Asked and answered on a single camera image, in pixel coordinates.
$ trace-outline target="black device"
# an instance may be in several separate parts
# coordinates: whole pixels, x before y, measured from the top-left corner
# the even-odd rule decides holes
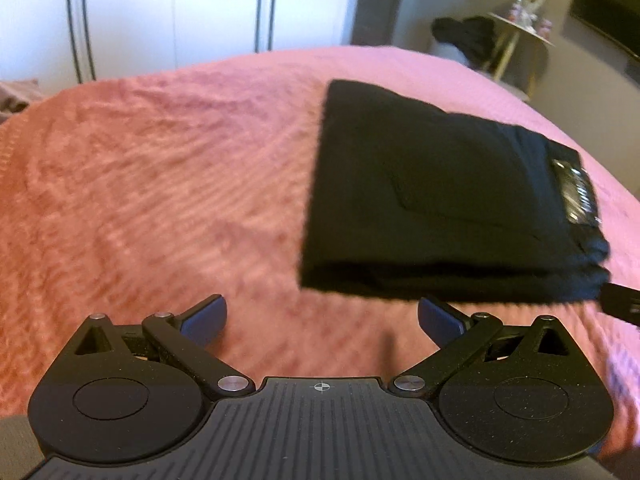
[[[611,399],[553,316],[505,326],[424,298],[418,322],[441,349],[387,386],[272,377],[257,391],[203,348],[225,321],[221,296],[140,325],[89,316],[31,396],[46,458],[27,478],[613,478],[590,457]]]
[[[640,290],[605,283],[598,300],[605,314],[640,327]]]

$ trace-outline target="table leg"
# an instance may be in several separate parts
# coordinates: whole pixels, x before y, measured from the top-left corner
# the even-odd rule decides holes
[[[527,95],[529,96],[529,99],[533,97],[533,92],[536,91],[536,68],[538,65],[539,49],[540,43],[536,41],[536,44],[533,47],[533,59],[531,60],[531,65],[529,67],[529,83],[527,85]]]
[[[489,59],[482,66],[482,70],[484,70],[485,72],[488,72],[488,70],[491,68],[491,65],[497,59],[498,54],[500,54],[500,50],[502,49],[504,42],[507,41],[508,37],[509,37],[508,30],[504,30],[500,33],[500,36],[498,36],[498,40],[495,42],[494,49],[491,52],[491,56],[489,56]]]
[[[495,69],[494,81],[497,82],[502,79],[502,76],[504,75],[504,71],[507,70],[507,65],[511,60],[511,56],[513,56],[513,51],[516,50],[516,45],[518,44],[519,40],[520,40],[520,31],[516,30],[511,36],[511,39],[509,41],[509,44],[507,45],[507,48],[505,48],[504,52],[502,53],[502,57],[500,58],[500,63],[498,63],[498,68]]]

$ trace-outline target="wall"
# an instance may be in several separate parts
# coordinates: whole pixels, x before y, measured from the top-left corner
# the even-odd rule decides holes
[[[426,52],[434,18],[482,14],[509,1],[402,0],[394,44]],[[640,198],[640,69],[611,42],[568,16],[570,4],[548,1],[546,16],[554,22],[556,46],[548,50],[531,105]]]

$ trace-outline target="gray fabric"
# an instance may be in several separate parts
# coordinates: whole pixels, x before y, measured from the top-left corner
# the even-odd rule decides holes
[[[0,81],[0,124],[19,114],[29,104],[40,101],[44,95],[35,79],[26,81]]]
[[[466,56],[462,54],[458,47],[450,43],[439,43],[433,40],[429,54],[436,57],[442,57],[444,59],[451,59],[463,64],[464,66],[469,66],[469,60]]]
[[[0,480],[20,480],[43,458],[25,415],[0,419]]]
[[[620,480],[638,480],[640,473],[640,447],[632,447],[622,453],[606,457],[602,465]]]

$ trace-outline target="pink bedspread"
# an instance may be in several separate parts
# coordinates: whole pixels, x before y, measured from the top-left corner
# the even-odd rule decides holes
[[[385,378],[436,347],[413,303],[296,283],[322,100],[332,78],[521,124],[577,148],[484,77],[395,48],[241,57],[69,89],[0,128],[0,415],[31,391],[85,316],[116,323],[226,296],[218,355],[273,376]],[[640,288],[640,203],[582,152],[612,247]],[[615,399],[604,452],[640,444],[640,338],[597,304],[465,305],[507,324],[558,316]]]

